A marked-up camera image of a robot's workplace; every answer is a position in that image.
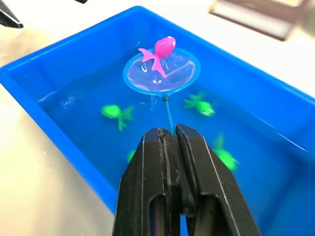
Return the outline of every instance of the black object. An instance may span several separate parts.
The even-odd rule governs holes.
[[[6,27],[23,28],[23,24],[11,10],[0,0],[0,24]]]
[[[260,236],[232,172],[198,131],[144,134],[120,183],[113,236]]]
[[[76,0],[76,1],[78,1],[79,3],[85,4],[88,0]]]

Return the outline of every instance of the blue plastic tub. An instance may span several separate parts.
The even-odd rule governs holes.
[[[114,211],[127,154],[143,133],[168,128],[161,99],[131,90],[123,68],[137,48],[168,35],[201,64],[199,78],[170,97],[174,122],[209,145],[224,134],[264,236],[315,235],[315,100],[142,7],[6,65],[0,81]],[[211,118],[182,107],[200,91],[214,105]],[[135,106],[124,132],[101,115],[108,104]]]

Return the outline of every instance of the clear net mesh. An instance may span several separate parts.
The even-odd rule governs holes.
[[[155,93],[176,92],[193,79],[196,72],[194,61],[186,54],[173,51],[167,58],[161,59],[166,73],[163,78],[158,71],[153,71],[153,59],[142,62],[143,56],[131,63],[127,71],[127,79],[139,90]]]

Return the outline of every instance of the pink toy fish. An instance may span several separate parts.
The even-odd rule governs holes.
[[[166,78],[165,71],[163,70],[163,67],[161,64],[161,58],[168,57],[174,50],[175,45],[176,45],[175,38],[168,36],[166,38],[159,40],[156,43],[154,47],[155,54],[149,52],[148,50],[144,48],[139,48],[138,50],[142,52],[144,55],[142,62],[146,62],[147,60],[154,59],[152,70],[157,70],[164,78]]]

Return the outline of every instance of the toy fish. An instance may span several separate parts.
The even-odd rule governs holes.
[[[224,136],[220,133],[218,139],[214,142],[215,153],[228,169],[234,171],[238,167],[238,162],[234,159],[231,153],[223,149],[223,140]]]
[[[199,113],[203,114],[204,116],[213,116],[215,111],[213,110],[213,107],[209,102],[203,101],[204,97],[205,96],[202,93],[200,93],[199,95],[190,95],[191,101],[184,100],[184,108],[195,108]]]
[[[117,105],[107,105],[102,107],[102,114],[110,119],[118,119],[118,128],[120,131],[123,131],[123,128],[127,127],[124,120],[133,120],[133,109],[134,107],[130,106],[122,111]]]
[[[133,151],[130,151],[129,153],[128,153],[128,155],[127,155],[127,160],[128,160],[128,163],[131,161],[131,159],[132,159],[132,157],[133,157],[133,155],[135,154],[135,150],[133,150]]]
[[[163,70],[161,64],[161,58],[168,57],[174,51],[175,46],[176,46],[175,38],[168,36],[166,38],[159,40],[156,43],[154,47],[155,51],[154,54],[144,48],[139,48],[138,50],[142,52],[144,55],[142,62],[154,59],[152,70],[157,70],[163,76],[163,78],[166,78],[165,71]]]

